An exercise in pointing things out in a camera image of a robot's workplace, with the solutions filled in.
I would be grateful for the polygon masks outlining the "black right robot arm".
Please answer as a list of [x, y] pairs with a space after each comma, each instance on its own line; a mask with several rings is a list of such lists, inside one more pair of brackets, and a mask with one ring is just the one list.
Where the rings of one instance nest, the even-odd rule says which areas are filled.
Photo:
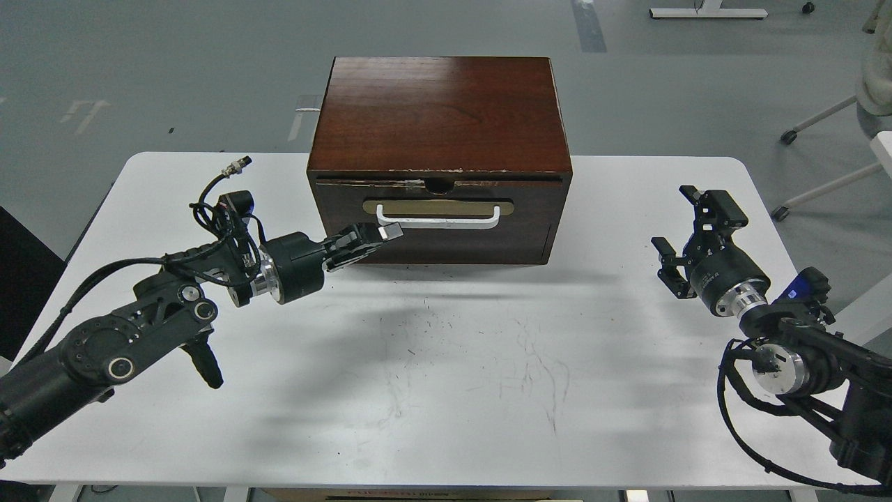
[[[724, 347], [716, 396], [729, 433], [767, 473], [835, 492], [888, 498], [891, 485], [891, 363], [827, 330], [828, 277], [808, 267], [772, 302], [767, 274], [732, 239], [748, 217], [725, 190], [682, 185], [693, 206], [691, 237], [681, 254], [666, 238], [651, 238], [657, 277], [679, 299], [699, 298], [714, 317], [735, 317], [743, 336]], [[870, 478], [868, 485], [822, 482], [775, 464], [749, 447], [734, 428], [727, 387], [751, 408], [799, 417], [829, 439], [836, 464]]]

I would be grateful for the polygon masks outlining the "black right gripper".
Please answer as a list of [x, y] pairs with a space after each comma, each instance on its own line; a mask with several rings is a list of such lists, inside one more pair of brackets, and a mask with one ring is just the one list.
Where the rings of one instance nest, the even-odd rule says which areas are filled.
[[[725, 190], [700, 191], [681, 185], [679, 191], [694, 208], [693, 232], [679, 257], [665, 237], [651, 238], [659, 254], [657, 277], [678, 299], [699, 296], [715, 317], [729, 317], [719, 303], [741, 283], [753, 283], [758, 293], [767, 293], [770, 280], [758, 265], [732, 241], [732, 233], [748, 226], [748, 216]], [[686, 266], [687, 280], [679, 273]]]

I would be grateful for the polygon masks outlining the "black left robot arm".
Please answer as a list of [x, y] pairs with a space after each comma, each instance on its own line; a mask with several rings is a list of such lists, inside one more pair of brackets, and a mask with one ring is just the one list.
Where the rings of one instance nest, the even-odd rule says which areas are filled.
[[[219, 308], [203, 284], [227, 289], [235, 306], [268, 294], [287, 304], [324, 286], [324, 275], [363, 260], [385, 243], [401, 238], [397, 222], [349, 225], [324, 241], [293, 232], [267, 239], [262, 226], [249, 232], [254, 197], [247, 190], [206, 201], [220, 181], [241, 174], [248, 156], [230, 163], [191, 203], [192, 217], [214, 241], [162, 257], [113, 261], [77, 286], [57, 318], [19, 363], [2, 378], [2, 461], [15, 459], [87, 404], [105, 402], [116, 386], [128, 383], [175, 349], [188, 353], [211, 388], [223, 378], [209, 345]], [[71, 328], [57, 345], [51, 341], [65, 318], [112, 273], [130, 266], [157, 266], [140, 280], [134, 301]]]

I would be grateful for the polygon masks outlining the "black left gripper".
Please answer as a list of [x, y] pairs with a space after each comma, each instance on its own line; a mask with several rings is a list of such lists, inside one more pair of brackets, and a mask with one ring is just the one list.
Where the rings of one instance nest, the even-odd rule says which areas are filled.
[[264, 278], [272, 298], [280, 305], [287, 304], [322, 289], [323, 266], [343, 269], [402, 235], [399, 223], [361, 222], [328, 236], [321, 245], [305, 233], [293, 232], [261, 246]]

